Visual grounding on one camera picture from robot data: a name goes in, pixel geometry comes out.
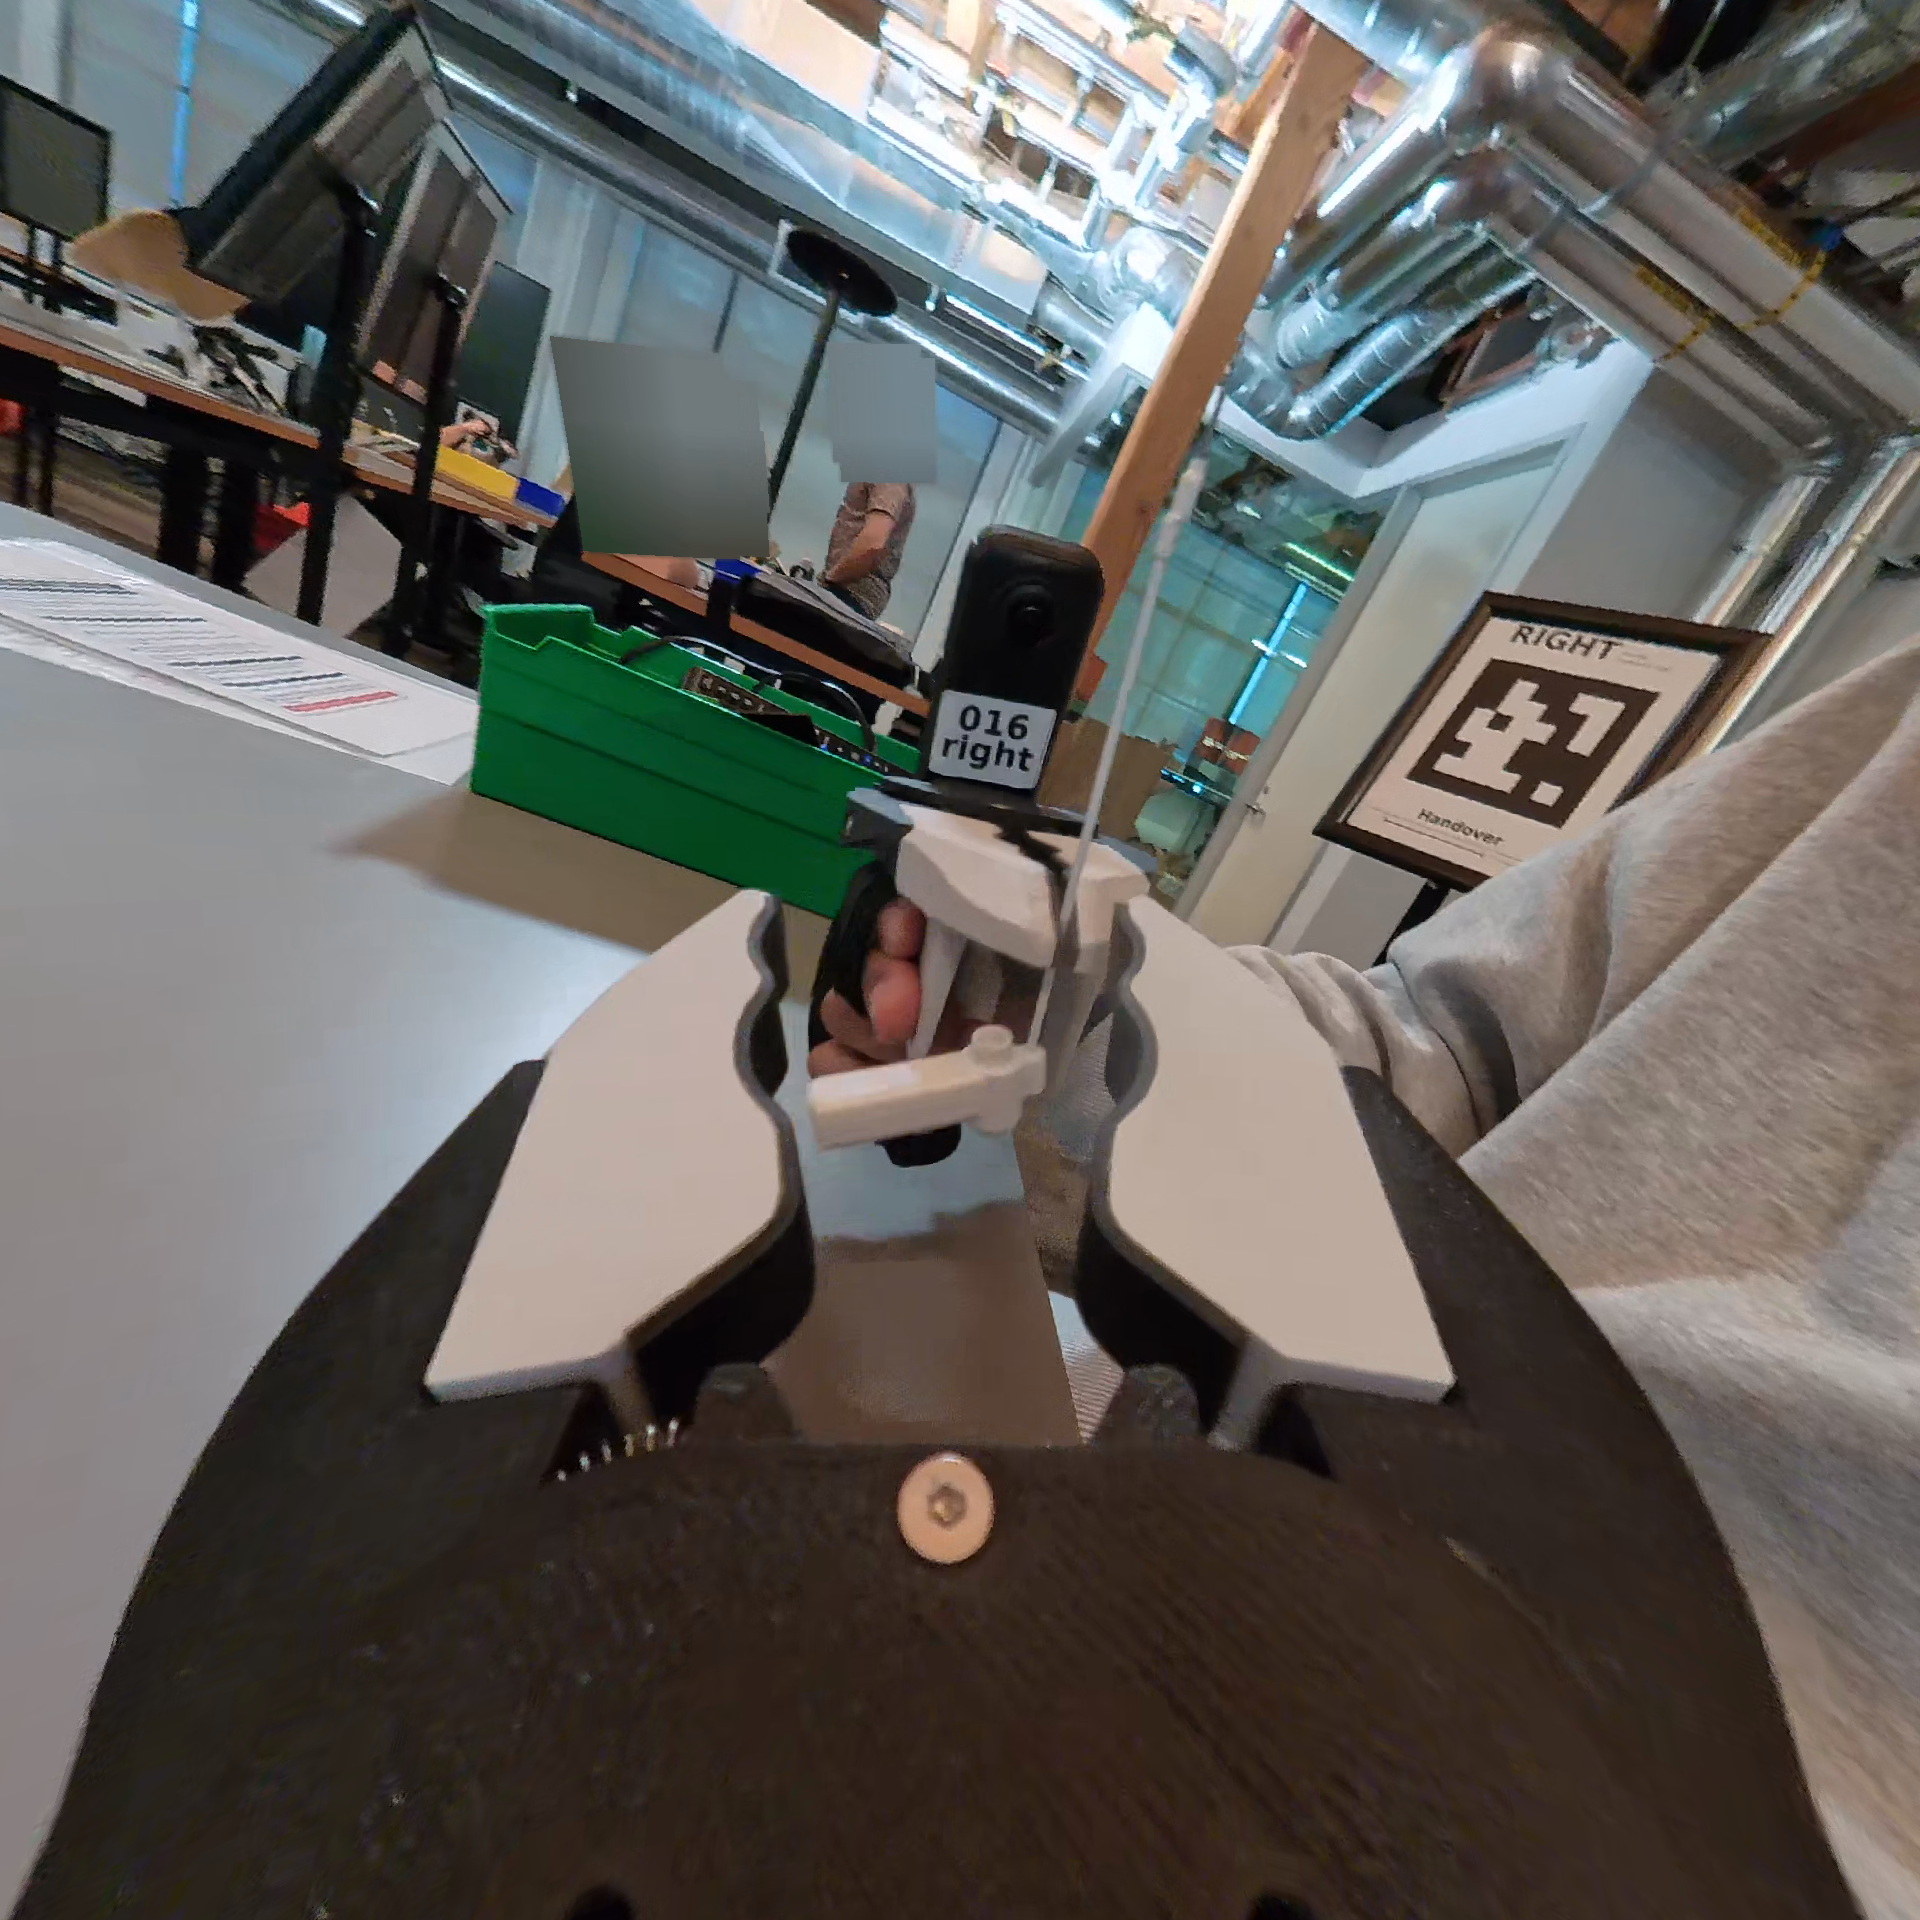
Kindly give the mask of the large tilted monitor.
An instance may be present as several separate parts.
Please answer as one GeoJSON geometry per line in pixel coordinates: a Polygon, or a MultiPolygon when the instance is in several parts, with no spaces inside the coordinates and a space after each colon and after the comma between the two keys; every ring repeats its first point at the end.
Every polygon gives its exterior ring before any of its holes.
{"type": "Polygon", "coordinates": [[[445,109],[420,7],[374,7],[204,197],[174,212],[186,273],[284,306],[325,269],[328,333],[346,335],[365,307],[382,201],[445,109]]]}

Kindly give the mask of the brown cardboard piece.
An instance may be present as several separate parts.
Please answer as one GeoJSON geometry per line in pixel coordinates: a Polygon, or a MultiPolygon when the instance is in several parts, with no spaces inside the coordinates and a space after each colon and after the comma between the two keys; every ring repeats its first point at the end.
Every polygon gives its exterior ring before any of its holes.
{"type": "Polygon", "coordinates": [[[101,281],[161,306],[192,324],[225,324],[250,306],[195,272],[175,209],[137,208],[90,227],[64,245],[66,261],[101,281]]]}

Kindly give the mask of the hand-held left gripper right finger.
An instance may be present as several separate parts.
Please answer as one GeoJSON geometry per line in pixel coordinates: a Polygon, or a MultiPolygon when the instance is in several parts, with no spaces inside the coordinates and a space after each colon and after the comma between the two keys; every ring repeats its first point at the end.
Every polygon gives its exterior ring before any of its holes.
{"type": "Polygon", "coordinates": [[[1184,1377],[1228,1447],[1285,1387],[1441,1404],[1455,1369],[1329,1043],[1161,906],[1113,935],[1072,1272],[1097,1347],[1184,1377]]]}

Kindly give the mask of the wooden post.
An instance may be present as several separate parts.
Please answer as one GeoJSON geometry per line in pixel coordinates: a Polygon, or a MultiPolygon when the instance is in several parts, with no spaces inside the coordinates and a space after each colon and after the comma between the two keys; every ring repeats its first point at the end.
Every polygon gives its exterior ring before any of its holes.
{"type": "Polygon", "coordinates": [[[1273,259],[1332,155],[1337,125],[1367,65],[1346,39],[1308,23],[1270,102],[1212,249],[1081,536],[1103,580],[1077,676],[1084,691],[1097,684],[1103,666],[1096,644],[1178,482],[1205,406],[1236,357],[1273,259]]]}

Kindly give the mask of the white zip tie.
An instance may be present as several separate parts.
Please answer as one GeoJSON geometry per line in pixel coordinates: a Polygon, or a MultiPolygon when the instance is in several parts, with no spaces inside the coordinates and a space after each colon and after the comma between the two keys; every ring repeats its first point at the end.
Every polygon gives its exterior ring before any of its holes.
{"type": "Polygon", "coordinates": [[[1092,855],[1092,842],[1097,836],[1101,803],[1105,799],[1105,792],[1111,782],[1111,769],[1113,769],[1113,762],[1117,758],[1119,741],[1123,735],[1123,723],[1128,720],[1130,706],[1134,701],[1134,690],[1139,679],[1139,659],[1147,641],[1154,612],[1160,602],[1164,573],[1178,548],[1182,531],[1188,526],[1197,494],[1202,491],[1202,485],[1205,482],[1207,439],[1209,436],[1202,433],[1200,441],[1188,454],[1186,466],[1180,469],[1180,475],[1172,487],[1172,497],[1164,509],[1160,530],[1154,536],[1145,585],[1141,587],[1141,594],[1139,594],[1139,608],[1138,608],[1134,627],[1126,644],[1123,659],[1119,666],[1111,723],[1099,747],[1089,799],[1084,807],[1081,826],[1075,836],[1075,842],[1072,843],[1072,855],[1068,861],[1062,901],[1056,911],[1058,937],[1056,937],[1053,962],[1041,975],[1041,986],[1035,998],[1035,1006],[1034,1006],[1027,1029],[1025,1029],[1025,1041],[1031,1046],[1043,1046],[1043,1026],[1045,1026],[1047,1006],[1053,995],[1053,987],[1062,977],[1068,977],[1074,970],[1074,962],[1065,958],[1065,952],[1068,952],[1068,935],[1075,931],[1075,924],[1077,924],[1077,898],[1084,883],[1084,872],[1092,855]]]}

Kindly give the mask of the glass door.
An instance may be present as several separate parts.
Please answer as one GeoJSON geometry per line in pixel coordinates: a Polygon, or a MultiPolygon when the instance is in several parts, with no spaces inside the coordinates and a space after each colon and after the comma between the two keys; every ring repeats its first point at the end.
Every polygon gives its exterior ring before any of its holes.
{"type": "Polygon", "coordinates": [[[1176,903],[1353,587],[1383,505],[1356,505],[1230,436],[1164,563],[1126,730],[1161,750],[1131,839],[1176,903]]]}

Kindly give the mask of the green plastic bin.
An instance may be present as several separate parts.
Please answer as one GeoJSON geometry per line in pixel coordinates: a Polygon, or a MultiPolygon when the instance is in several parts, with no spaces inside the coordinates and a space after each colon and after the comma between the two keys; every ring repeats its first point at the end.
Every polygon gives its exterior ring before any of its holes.
{"type": "Polygon", "coordinates": [[[767,684],[585,605],[494,604],[477,678],[474,794],[829,915],[860,864],[848,796],[913,768],[828,684],[767,684]],[[806,711],[801,741],[682,690],[689,666],[806,711]]]}

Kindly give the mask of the person's right hand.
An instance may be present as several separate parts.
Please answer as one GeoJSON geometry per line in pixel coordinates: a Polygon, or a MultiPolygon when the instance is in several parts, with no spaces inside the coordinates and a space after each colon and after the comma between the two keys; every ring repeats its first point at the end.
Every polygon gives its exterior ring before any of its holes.
{"type": "MultiPolygon", "coordinates": [[[[928,922],[906,898],[875,907],[872,935],[860,959],[860,986],[849,998],[833,986],[816,989],[807,1011],[806,1069],[812,1080],[863,1071],[908,1058],[922,1021],[922,948],[928,922]]],[[[989,1020],[1019,1026],[1034,1011],[1034,984],[1005,971],[989,1020]]],[[[932,1049],[957,1049],[987,1020],[970,1020],[950,1001],[932,1049]]]]}

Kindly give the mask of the black floor lamp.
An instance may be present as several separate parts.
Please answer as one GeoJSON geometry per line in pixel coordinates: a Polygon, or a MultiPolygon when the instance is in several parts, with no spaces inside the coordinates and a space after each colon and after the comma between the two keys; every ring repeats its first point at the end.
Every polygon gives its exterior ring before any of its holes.
{"type": "Polygon", "coordinates": [[[824,306],[814,324],[801,372],[781,422],[779,443],[770,464],[770,512],[779,503],[839,315],[851,313],[860,319],[890,319],[900,310],[898,291],[887,277],[875,272],[866,258],[826,231],[786,221],[779,226],[776,256],[778,266],[791,267],[804,283],[822,294],[824,306]]]}

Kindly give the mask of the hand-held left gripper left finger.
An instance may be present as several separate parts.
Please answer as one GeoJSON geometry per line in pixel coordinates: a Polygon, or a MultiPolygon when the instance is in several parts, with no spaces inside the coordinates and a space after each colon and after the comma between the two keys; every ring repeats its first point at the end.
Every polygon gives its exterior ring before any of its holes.
{"type": "Polygon", "coordinates": [[[640,1346],[800,1213],[781,901],[739,889],[613,980],[547,1048],[424,1387],[657,1401],[640,1346]]]}

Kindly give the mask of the small black monitor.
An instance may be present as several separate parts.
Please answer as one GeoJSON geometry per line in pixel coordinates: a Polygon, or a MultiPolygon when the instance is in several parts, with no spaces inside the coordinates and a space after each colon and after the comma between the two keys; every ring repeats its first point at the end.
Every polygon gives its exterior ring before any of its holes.
{"type": "Polygon", "coordinates": [[[113,135],[2,75],[2,213],[59,242],[107,220],[113,135]]]}

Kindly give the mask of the silver ribbed flexible duct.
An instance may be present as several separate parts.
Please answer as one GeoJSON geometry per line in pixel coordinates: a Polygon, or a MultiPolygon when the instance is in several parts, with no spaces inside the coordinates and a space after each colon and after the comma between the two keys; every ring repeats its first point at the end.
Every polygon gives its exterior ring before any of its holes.
{"type": "Polygon", "coordinates": [[[1454,338],[1490,298],[1482,281],[1501,298],[1503,267],[1475,256],[1448,273],[1420,299],[1367,326],[1356,344],[1334,353],[1332,363],[1297,386],[1282,369],[1236,372],[1226,397],[1247,418],[1285,441],[1309,441],[1360,418],[1454,338]]]}

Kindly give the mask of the framed marker sign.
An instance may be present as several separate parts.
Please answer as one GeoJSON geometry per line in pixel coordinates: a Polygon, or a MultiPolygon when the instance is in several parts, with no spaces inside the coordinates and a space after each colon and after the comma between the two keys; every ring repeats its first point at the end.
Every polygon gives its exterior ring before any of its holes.
{"type": "Polygon", "coordinates": [[[1313,826],[1458,893],[1682,763],[1762,631],[1484,591],[1313,826]]]}

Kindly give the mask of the long wooden workbench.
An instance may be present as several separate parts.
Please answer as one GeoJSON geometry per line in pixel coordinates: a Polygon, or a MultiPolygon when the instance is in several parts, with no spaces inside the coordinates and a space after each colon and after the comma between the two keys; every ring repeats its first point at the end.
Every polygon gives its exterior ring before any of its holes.
{"type": "Polygon", "coordinates": [[[388,454],[347,436],[330,456],[317,424],[198,383],[151,349],[116,349],[104,327],[24,299],[4,299],[2,373],[4,402],[21,411],[10,469],[17,507],[58,515],[64,424],[153,443],[161,450],[153,560],[227,591],[242,591],[264,557],[257,514],[276,483],[309,494],[332,479],[343,501],[364,491],[398,500],[406,530],[421,536],[429,609],[439,608],[451,577],[442,521],[459,518],[524,538],[555,523],[514,494],[468,485],[443,450],[435,451],[420,519],[411,451],[388,454]]]}

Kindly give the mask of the black power strip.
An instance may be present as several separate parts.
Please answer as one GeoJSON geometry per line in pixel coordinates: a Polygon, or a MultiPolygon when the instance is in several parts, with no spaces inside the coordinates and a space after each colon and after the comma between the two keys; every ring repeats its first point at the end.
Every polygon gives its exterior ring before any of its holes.
{"type": "Polygon", "coordinates": [[[710,706],[726,707],[734,716],[776,732],[781,738],[807,745],[817,744],[820,732],[806,711],[783,707],[757,686],[735,684],[707,666],[687,666],[682,678],[682,691],[706,700],[710,706]]]}

